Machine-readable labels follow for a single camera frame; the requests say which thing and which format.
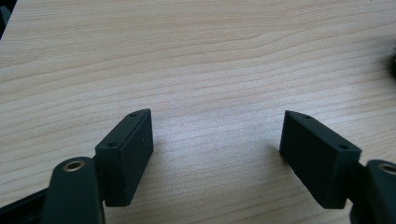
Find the wood grain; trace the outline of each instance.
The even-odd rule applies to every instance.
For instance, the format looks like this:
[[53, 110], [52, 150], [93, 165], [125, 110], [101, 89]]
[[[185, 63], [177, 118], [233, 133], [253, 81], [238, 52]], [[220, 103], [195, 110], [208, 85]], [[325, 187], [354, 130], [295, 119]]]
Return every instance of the wood grain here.
[[284, 110], [396, 162], [396, 2], [19, 1], [0, 42], [0, 206], [151, 108], [155, 152], [107, 223], [348, 223], [278, 155]]

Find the black clamp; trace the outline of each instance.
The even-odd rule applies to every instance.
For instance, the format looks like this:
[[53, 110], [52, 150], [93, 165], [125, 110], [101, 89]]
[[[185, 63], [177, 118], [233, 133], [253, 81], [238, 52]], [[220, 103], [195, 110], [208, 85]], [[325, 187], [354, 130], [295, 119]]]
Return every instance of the black clamp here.
[[396, 223], [396, 164], [359, 163], [361, 149], [316, 119], [286, 111], [280, 154], [323, 208], [354, 203], [353, 224]]
[[93, 159], [61, 162], [47, 189], [1, 208], [1, 223], [105, 223], [102, 201], [129, 205], [152, 152], [150, 110], [129, 114], [96, 146]]

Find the wood grain surface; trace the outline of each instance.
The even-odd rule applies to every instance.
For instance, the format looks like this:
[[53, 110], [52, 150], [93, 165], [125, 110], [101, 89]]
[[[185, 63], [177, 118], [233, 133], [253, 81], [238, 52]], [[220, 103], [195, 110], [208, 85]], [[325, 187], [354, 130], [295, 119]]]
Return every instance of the wood grain surface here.
[[396, 162], [396, 1], [20, 0], [0, 41], [0, 206], [150, 108], [107, 223], [348, 223], [278, 154], [286, 109]]

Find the black plastic bracket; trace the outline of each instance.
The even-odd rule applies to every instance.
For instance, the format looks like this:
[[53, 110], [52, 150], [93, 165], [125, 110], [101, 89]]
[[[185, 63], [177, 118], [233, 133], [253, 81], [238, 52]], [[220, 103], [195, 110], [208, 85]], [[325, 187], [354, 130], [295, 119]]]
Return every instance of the black plastic bracket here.
[[305, 114], [286, 111], [280, 154], [323, 208], [353, 203], [352, 223], [396, 223], [396, 165], [359, 163], [361, 150]]
[[0, 223], [105, 223], [107, 206], [131, 203], [153, 152], [149, 109], [127, 115], [95, 149], [63, 161], [48, 189], [0, 209]]

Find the black mount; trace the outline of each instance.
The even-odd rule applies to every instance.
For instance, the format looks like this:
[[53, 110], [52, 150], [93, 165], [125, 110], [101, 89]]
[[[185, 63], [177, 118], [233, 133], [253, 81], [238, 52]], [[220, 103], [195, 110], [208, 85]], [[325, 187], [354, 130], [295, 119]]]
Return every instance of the black mount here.
[[95, 148], [93, 159], [58, 164], [47, 189], [0, 209], [0, 223], [105, 223], [106, 206], [131, 203], [153, 152], [149, 109], [126, 116]]
[[359, 163], [361, 149], [305, 114], [286, 111], [280, 154], [323, 208], [354, 203], [353, 224], [396, 223], [396, 164]]

